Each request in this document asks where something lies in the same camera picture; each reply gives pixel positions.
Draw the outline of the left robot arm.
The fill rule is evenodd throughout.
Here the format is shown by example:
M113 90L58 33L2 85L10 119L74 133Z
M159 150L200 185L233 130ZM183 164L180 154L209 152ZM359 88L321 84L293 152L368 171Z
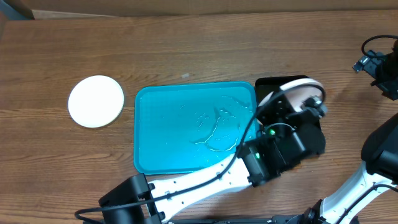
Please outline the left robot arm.
M119 184L99 200L104 222L167 223L206 198L263 185L324 152L321 98L270 94L257 112L264 132L221 162L174 179L148 182L139 174Z

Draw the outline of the white plate with red stain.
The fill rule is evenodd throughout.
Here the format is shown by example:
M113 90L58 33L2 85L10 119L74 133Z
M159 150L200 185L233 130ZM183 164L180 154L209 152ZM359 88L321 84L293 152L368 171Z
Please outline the white plate with red stain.
M257 109L271 114L301 112L311 96L325 99L323 85L305 75L260 78L255 82Z

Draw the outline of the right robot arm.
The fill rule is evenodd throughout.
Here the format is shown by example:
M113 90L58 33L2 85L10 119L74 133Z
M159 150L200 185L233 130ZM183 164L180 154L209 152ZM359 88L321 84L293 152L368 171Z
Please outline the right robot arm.
M363 56L353 65L355 72L364 70L373 77L372 86L382 90L390 100L397 99L397 42L392 52L383 54L365 46L376 39L394 39L396 35L377 35L361 46ZM358 170L333 194L319 200L304 214L289 223L358 223L357 214L380 194L397 191L397 115L388 119L365 141L361 150L362 163Z

